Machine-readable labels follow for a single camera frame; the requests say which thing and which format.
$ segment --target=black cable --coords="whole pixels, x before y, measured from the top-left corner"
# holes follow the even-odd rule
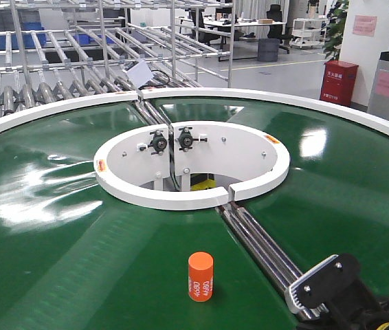
[[[158,84],[158,85],[150,85],[150,84],[147,84],[147,85],[144,85],[142,87],[140,87],[140,89],[144,89],[146,87],[162,87],[162,86],[168,86],[168,84],[170,83],[170,76],[162,71],[162,70],[159,70],[159,69],[154,69],[154,70],[151,70],[152,72],[160,72],[162,73],[163,75],[165,75],[165,77],[167,77],[167,81],[166,82],[163,82],[162,84]]]

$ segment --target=metal roller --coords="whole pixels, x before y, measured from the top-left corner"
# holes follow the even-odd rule
[[[34,94],[29,84],[24,84],[24,86],[22,86],[22,94],[23,94],[23,100],[25,102],[25,107],[27,109],[36,106],[36,101],[34,101]]]
[[[56,83],[56,86],[57,86],[59,92],[62,94],[63,100],[69,100],[70,98],[74,98],[72,93],[68,90],[68,88],[63,83],[63,81],[58,81]]]
[[[3,116],[14,113],[14,92],[11,86],[3,88]]]
[[[38,86],[38,90],[42,94],[45,103],[53,103],[57,101],[57,98],[52,92],[51,87],[46,82],[41,82]]]
[[[89,86],[92,87],[92,89],[95,91],[96,94],[104,94],[105,93],[104,89],[98,83],[93,81],[92,79],[89,79],[87,81],[87,83],[89,84]]]
[[[74,79],[72,85],[77,89],[80,96],[88,96],[89,92],[86,90],[85,86],[78,80]]]

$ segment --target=metal pipe frame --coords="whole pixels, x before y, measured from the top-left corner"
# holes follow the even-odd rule
[[[0,36],[5,36],[5,49],[0,51],[0,56],[4,56],[4,66],[0,67],[0,116],[5,116],[22,108],[32,108],[38,105],[40,100],[44,102],[55,102],[59,99],[70,99],[76,96],[86,96],[92,93],[102,94],[107,91],[123,91],[134,90],[142,95],[142,91],[135,88],[127,78],[125,64],[135,63],[139,58],[142,58],[152,70],[155,70],[153,79],[149,82],[150,86],[155,87],[200,87],[201,85],[191,77],[183,74],[176,68],[176,62],[181,61],[183,64],[194,67],[196,73],[198,70],[212,74],[217,78],[227,80],[226,77],[213,72],[207,68],[198,66],[197,59],[201,57],[225,56],[229,52],[221,52],[210,46],[199,43],[183,34],[175,31],[175,10],[177,8],[196,8],[202,9],[206,7],[226,8],[230,7],[230,3],[218,3],[215,0],[165,0],[159,3],[155,0],[98,0],[94,3],[89,3],[79,0],[9,0],[0,1],[0,8],[10,8],[13,18],[14,31],[0,32]],[[89,29],[84,29],[82,26],[75,24],[74,29],[66,30],[40,30],[40,31],[22,31],[18,9],[37,9],[51,8],[62,9],[69,8],[80,10],[83,8],[99,9],[100,21],[99,28],[89,26]],[[128,23],[125,28],[107,27],[105,18],[103,17],[103,8],[166,8],[169,9],[171,24],[169,27],[139,27]],[[140,43],[133,38],[130,31],[136,30],[145,36],[150,42]],[[54,33],[62,33],[65,37],[58,37]],[[74,38],[74,33],[85,33],[90,36],[97,45],[80,45]],[[58,54],[61,63],[49,63],[46,59],[45,52],[47,47],[42,47],[38,39],[39,34],[47,34],[49,37],[48,47]],[[16,35],[19,49],[12,49],[12,36]],[[34,41],[34,48],[25,49],[23,35],[30,35]],[[107,44],[106,37],[114,41],[115,47],[120,47],[126,54],[127,58],[119,55],[111,45]],[[152,50],[152,46],[157,45],[169,51],[169,56],[163,56]],[[147,54],[139,54],[136,49]],[[78,53],[79,61],[72,63],[66,56],[65,50],[73,50]],[[93,60],[89,57],[85,50],[102,50],[103,60]],[[21,63],[13,65],[12,54],[19,52]],[[37,53],[40,64],[28,65],[26,54]],[[186,61],[188,58],[195,59],[196,63]],[[104,68],[104,75],[98,70],[99,67]],[[82,78],[78,77],[76,69],[80,68]],[[62,81],[59,71],[69,70],[73,76],[71,85],[68,86]],[[87,72],[87,81],[83,70]],[[23,73],[25,83],[21,84],[20,73]],[[38,85],[33,86],[31,82],[31,73],[38,74]],[[1,86],[1,77],[3,74],[13,74],[15,88],[12,86]],[[45,82],[45,74],[54,75],[56,83],[54,86],[49,86]],[[159,121],[165,120],[162,115],[157,115]]]

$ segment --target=fire extinguisher box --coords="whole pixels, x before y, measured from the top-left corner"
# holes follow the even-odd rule
[[[340,60],[330,60],[325,65],[320,100],[349,107],[358,65]]]

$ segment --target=green leaves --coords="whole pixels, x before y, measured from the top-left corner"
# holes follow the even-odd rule
[[[337,60],[340,58],[341,44],[343,41],[344,26],[348,11],[348,0],[339,0],[338,6],[328,14],[329,24],[327,25],[326,43],[324,53],[326,58]]]

